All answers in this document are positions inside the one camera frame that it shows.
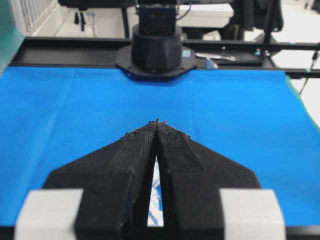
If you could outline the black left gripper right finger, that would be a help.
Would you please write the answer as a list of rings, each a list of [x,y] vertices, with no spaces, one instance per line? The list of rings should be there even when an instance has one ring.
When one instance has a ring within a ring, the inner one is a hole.
[[[219,190],[260,189],[255,173],[164,122],[157,125],[156,144],[166,235],[224,239]]]

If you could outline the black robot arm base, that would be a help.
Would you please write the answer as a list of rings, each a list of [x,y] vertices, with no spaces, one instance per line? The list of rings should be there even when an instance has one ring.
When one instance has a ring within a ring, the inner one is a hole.
[[[131,44],[117,51],[118,68],[142,78],[174,78],[197,66],[194,50],[183,46],[177,25],[178,0],[137,0],[138,23]]]

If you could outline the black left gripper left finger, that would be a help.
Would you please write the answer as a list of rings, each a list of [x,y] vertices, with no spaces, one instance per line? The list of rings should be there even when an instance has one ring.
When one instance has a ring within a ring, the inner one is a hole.
[[[157,123],[53,170],[43,188],[82,189],[75,219],[79,240],[126,240],[146,228],[156,152]]]

